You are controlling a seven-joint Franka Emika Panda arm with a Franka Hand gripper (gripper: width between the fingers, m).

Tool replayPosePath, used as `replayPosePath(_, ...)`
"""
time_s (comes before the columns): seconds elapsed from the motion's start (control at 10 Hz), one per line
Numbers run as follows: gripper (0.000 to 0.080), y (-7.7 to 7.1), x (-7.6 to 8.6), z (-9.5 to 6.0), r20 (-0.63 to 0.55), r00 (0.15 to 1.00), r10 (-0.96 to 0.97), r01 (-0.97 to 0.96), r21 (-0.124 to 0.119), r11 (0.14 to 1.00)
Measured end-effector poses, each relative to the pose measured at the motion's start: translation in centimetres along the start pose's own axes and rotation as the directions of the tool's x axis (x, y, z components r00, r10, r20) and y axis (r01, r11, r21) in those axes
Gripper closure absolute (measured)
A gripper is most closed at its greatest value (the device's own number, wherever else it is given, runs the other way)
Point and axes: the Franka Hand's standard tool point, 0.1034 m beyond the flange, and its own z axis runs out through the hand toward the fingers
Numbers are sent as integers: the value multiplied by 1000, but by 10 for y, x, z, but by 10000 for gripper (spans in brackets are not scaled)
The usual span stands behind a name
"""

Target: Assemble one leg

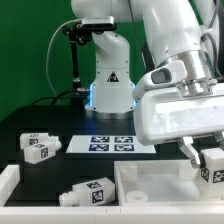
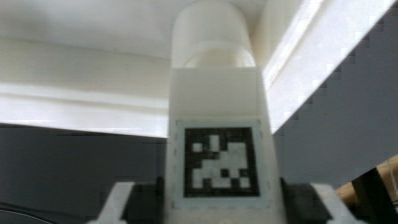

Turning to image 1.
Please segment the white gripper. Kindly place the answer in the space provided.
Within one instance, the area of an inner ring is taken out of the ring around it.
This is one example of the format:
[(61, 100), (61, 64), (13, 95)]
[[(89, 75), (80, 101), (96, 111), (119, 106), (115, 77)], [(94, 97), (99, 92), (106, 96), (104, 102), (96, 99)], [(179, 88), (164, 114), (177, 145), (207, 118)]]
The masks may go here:
[(183, 98), (176, 87), (148, 91), (135, 107), (134, 126), (143, 145), (180, 138), (180, 150), (193, 168), (200, 168), (200, 156), (193, 147), (192, 137), (217, 132), (215, 139), (224, 150), (224, 87), (214, 87), (211, 95), (189, 98)]

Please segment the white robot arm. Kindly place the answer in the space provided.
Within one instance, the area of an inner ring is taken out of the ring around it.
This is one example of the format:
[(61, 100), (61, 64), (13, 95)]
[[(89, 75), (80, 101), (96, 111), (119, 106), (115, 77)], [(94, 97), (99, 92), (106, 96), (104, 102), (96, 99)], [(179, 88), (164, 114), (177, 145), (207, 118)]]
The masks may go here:
[(218, 81), (219, 0), (136, 0), (154, 69), (137, 83), (134, 124), (144, 145), (177, 140), (194, 167), (194, 137), (224, 131), (224, 83)]

